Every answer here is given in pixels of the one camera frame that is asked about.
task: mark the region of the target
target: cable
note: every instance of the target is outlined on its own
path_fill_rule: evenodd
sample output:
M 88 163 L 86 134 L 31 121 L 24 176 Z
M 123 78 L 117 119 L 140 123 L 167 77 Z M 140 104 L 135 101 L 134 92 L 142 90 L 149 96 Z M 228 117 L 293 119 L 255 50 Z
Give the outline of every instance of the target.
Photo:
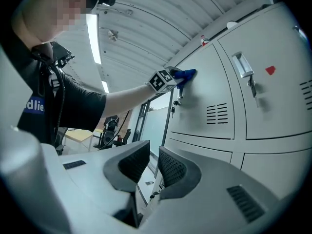
M 105 146 L 99 148 L 99 150 L 103 150 L 105 147 L 107 147 L 114 140 L 114 138 L 119 134 L 120 130 L 122 129 L 123 124 L 126 121 L 126 118 L 128 117 L 129 112 L 130 112 L 130 110 L 127 112 L 127 115 L 126 115 L 125 119 L 123 120 L 123 123 L 122 123 L 121 127 L 119 128 L 118 133 L 116 133 L 116 135 Z
M 56 74 L 56 76 L 58 78 L 58 82 L 59 82 L 59 87 L 62 89 L 62 93 L 63 93 L 62 94 L 62 102 L 60 104 L 60 109 L 59 109 L 59 114 L 58 114 L 58 121 L 57 121 L 57 125 L 56 125 L 55 131 L 54 131 L 54 135 L 55 135 L 54 144 L 55 144 L 56 140 L 57 140 L 57 137 L 58 137 L 59 123 L 60 123 L 60 118 L 61 118 L 61 115 L 62 115 L 62 110 L 63 110 L 63 106 L 64 106 L 64 101 L 65 101 L 65 86 L 64 86 L 64 82 L 63 82 L 62 76 L 60 76 L 59 70 L 54 65 L 49 65 L 49 67 Z

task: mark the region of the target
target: ceiling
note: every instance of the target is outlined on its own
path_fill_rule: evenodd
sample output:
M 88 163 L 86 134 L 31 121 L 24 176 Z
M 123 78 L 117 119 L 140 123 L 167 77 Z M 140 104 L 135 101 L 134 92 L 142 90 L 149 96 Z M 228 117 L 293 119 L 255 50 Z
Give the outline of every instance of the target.
M 112 7 L 98 5 L 102 65 L 94 63 L 84 17 L 57 38 L 76 56 L 65 72 L 95 91 L 103 92 L 101 80 L 108 83 L 110 92 L 142 85 L 220 18 L 234 10 L 243 10 L 240 17 L 253 11 L 248 1 L 116 0 Z M 218 31 L 225 25 L 218 26 Z M 116 41 L 109 38 L 109 31 L 115 33 Z M 199 46 L 198 37 L 192 48 Z

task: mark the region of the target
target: cabinet door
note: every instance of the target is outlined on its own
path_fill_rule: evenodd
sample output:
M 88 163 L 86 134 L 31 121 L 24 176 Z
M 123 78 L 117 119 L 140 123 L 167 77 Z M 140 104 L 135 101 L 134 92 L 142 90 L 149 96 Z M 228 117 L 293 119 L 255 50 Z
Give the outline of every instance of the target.
M 311 152 L 245 154 L 241 170 L 283 198 L 299 189 L 311 164 Z
M 173 138 L 166 139 L 165 147 L 168 150 L 183 156 L 184 158 L 195 160 L 203 159 L 204 157 L 210 157 L 230 163 L 232 157 L 231 152 L 224 152 L 206 147 L 195 146 L 179 140 L 175 140 Z
M 246 139 L 266 139 L 312 130 L 311 52 L 286 6 L 272 9 L 219 39 L 236 71 L 244 97 Z M 257 102 L 234 61 L 254 71 Z
M 233 139 L 234 113 L 229 82 L 213 45 L 199 49 L 178 68 L 195 68 L 197 74 L 183 90 L 170 130 L 175 133 Z

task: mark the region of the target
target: table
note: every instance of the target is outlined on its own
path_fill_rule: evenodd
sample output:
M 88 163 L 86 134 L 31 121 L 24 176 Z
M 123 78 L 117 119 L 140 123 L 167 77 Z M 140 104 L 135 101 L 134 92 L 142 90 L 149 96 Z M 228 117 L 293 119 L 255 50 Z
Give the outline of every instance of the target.
M 66 131 L 64 145 L 66 145 L 66 138 L 69 138 L 75 142 L 78 142 L 79 143 L 79 149 L 81 148 L 82 142 L 85 141 L 86 139 L 90 138 L 90 144 L 89 144 L 89 148 L 88 148 L 88 151 L 90 151 L 92 139 L 93 139 L 93 133 L 91 133 L 90 131 L 87 131 L 87 130 L 82 130 L 82 129 Z
M 100 133 L 100 136 L 99 136 L 99 140 L 98 140 L 98 145 L 94 145 L 93 147 L 99 148 L 99 147 L 100 147 L 100 144 L 101 144 L 101 139 L 102 139 L 102 135 L 103 135 L 103 130 L 100 129 L 100 128 L 95 128 L 94 131 Z

